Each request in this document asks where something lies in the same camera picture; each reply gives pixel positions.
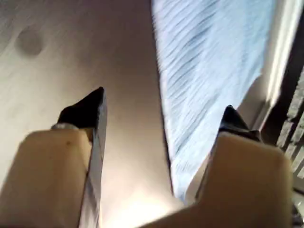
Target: dark spot on ceiling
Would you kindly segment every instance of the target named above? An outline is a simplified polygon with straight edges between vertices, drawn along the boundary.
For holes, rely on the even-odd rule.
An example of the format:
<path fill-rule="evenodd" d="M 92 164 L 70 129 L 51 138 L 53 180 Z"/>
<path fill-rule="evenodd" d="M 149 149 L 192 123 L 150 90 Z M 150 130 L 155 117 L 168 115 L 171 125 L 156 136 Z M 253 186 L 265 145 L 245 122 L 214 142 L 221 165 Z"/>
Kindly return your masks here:
<path fill-rule="evenodd" d="M 28 56 L 35 57 L 43 49 L 43 40 L 40 32 L 34 27 L 27 27 L 20 32 L 16 40 L 17 50 Z"/>

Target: beige object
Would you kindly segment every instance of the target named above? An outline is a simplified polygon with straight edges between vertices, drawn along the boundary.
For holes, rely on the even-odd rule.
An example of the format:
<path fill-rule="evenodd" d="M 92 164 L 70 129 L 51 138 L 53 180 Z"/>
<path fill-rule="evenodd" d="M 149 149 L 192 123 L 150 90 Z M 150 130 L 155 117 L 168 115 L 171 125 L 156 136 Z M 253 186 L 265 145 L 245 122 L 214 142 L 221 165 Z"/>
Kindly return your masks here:
<path fill-rule="evenodd" d="M 221 133 L 198 202 L 143 228 L 288 228 L 291 180 L 278 148 Z"/>
<path fill-rule="evenodd" d="M 86 131 L 28 135 L 1 191 L 0 226 L 76 228 L 90 152 Z"/>

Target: blue fabric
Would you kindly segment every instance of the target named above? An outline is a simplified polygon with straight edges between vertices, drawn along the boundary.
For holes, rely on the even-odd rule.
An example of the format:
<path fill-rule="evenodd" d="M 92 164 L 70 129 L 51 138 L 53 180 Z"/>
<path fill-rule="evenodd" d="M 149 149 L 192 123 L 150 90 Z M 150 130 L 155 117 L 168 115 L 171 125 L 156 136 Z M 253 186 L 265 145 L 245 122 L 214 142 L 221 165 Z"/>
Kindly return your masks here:
<path fill-rule="evenodd" d="M 210 152 L 227 105 L 260 76 L 275 0 L 154 0 L 162 107 L 174 195 Z"/>

